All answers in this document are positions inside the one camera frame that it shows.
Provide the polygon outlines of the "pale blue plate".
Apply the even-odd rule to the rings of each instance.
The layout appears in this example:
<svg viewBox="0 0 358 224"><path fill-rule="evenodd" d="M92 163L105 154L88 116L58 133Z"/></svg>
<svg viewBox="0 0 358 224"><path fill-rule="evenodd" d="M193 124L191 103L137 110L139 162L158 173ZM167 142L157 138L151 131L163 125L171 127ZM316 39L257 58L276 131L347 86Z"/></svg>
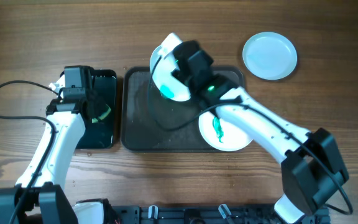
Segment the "pale blue plate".
<svg viewBox="0 0 358 224"><path fill-rule="evenodd" d="M275 32L260 32L244 44L242 59L246 68L256 77L281 80L295 70L298 54L285 36Z"/></svg>

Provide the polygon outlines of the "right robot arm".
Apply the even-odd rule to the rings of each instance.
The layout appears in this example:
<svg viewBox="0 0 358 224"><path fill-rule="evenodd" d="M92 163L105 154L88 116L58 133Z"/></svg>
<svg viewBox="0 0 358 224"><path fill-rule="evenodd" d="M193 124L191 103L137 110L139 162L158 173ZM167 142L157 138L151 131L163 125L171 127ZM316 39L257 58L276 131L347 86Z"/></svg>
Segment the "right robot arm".
<svg viewBox="0 0 358 224"><path fill-rule="evenodd" d="M280 164L283 195L274 210L282 220L295 223L322 207L353 213L342 187L349 174L331 133L323 128L312 133L271 112L243 87L214 74L213 60L204 50L178 46L160 62L158 72L169 78L174 95L186 90L204 112L247 133Z"/></svg>

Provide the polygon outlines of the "green yellow sponge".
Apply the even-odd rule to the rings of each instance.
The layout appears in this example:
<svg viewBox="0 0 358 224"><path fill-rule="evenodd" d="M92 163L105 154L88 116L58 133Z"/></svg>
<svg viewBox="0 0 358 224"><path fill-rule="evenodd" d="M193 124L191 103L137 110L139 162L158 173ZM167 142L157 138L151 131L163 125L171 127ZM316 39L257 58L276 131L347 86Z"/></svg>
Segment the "green yellow sponge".
<svg viewBox="0 0 358 224"><path fill-rule="evenodd" d="M97 114L97 116L95 116L94 118L92 118L92 123L102 123L111 113L111 108L105 104L102 108L101 111L99 111L99 113Z"/></svg>

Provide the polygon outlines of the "white plate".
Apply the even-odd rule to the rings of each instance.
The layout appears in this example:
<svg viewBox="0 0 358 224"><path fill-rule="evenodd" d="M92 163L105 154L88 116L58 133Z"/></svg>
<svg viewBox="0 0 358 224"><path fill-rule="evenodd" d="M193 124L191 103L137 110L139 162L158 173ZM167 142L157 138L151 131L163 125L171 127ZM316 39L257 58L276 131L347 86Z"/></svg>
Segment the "white plate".
<svg viewBox="0 0 358 224"><path fill-rule="evenodd" d="M198 126L203 139L220 151L238 151L252 142L252 138L241 129L210 112L198 118Z"/></svg>
<svg viewBox="0 0 358 224"><path fill-rule="evenodd" d="M160 93L168 99L179 102L188 101L190 99L188 87L172 75L174 70L179 70L172 53L169 53L165 58L161 58L157 68L154 69L157 60L160 58L159 52L161 49L162 46L159 45L150 57L150 70L153 71L152 79L155 85L160 90Z"/></svg>

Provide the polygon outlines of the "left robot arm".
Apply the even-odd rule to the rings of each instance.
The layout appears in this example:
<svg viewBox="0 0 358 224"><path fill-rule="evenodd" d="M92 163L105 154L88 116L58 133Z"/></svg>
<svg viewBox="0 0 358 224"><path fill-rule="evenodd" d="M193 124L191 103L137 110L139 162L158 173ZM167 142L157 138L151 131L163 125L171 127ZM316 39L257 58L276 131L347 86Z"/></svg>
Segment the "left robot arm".
<svg viewBox="0 0 358 224"><path fill-rule="evenodd" d="M62 88L47 107L45 131L14 187L0 189L0 223L106 223L113 215L105 199L71 206L63 189L76 149L111 145L112 110L102 95Z"/></svg>

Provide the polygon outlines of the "white plate top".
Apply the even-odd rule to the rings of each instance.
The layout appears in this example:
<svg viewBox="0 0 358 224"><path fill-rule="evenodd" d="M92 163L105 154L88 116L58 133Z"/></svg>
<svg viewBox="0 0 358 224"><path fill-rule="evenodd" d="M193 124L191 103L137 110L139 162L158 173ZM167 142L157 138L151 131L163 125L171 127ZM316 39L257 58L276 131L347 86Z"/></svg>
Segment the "white plate top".
<svg viewBox="0 0 358 224"><path fill-rule="evenodd" d="M162 46L159 45L150 57L150 70L153 71L152 79L155 85L160 90L160 93L168 99L179 102L188 101L190 99L188 87L172 75L174 70L179 70L172 53L169 53L165 58L161 58L157 68L154 69L157 60L160 58L159 52L161 49Z"/></svg>

